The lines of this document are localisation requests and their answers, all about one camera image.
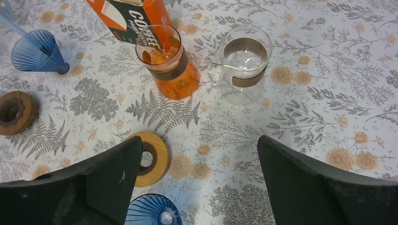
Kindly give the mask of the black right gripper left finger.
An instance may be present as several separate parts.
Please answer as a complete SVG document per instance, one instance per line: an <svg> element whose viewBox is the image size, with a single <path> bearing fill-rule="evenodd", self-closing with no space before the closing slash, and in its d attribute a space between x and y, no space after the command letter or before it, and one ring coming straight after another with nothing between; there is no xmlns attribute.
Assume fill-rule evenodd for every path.
<svg viewBox="0 0 398 225"><path fill-rule="evenodd" d="M33 180L1 183L1 224L124 224L142 152L142 140L135 136Z"/></svg>

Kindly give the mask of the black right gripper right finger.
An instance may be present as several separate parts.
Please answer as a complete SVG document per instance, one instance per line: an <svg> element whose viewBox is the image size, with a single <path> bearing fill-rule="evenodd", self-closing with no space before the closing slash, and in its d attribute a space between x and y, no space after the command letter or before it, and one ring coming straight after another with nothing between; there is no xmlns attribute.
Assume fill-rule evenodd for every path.
<svg viewBox="0 0 398 225"><path fill-rule="evenodd" d="M397 224L397 182L333 167L266 135L257 151L278 225Z"/></svg>

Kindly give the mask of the orange coffee filter box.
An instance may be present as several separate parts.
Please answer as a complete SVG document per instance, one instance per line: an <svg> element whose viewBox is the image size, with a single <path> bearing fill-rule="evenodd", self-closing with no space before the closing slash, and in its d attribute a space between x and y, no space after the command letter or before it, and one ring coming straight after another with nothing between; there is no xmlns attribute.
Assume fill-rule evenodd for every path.
<svg viewBox="0 0 398 225"><path fill-rule="evenodd" d="M120 41L135 44L143 28L172 25L161 0L87 0L98 17Z"/></svg>

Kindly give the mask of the blue glass dripper cone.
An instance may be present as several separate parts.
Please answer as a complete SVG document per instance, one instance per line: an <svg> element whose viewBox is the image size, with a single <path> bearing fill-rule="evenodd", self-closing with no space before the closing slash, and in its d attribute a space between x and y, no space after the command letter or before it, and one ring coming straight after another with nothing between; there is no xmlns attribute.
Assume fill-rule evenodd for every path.
<svg viewBox="0 0 398 225"><path fill-rule="evenodd" d="M126 225L182 225L177 207L167 197L145 194L129 204Z"/></svg>

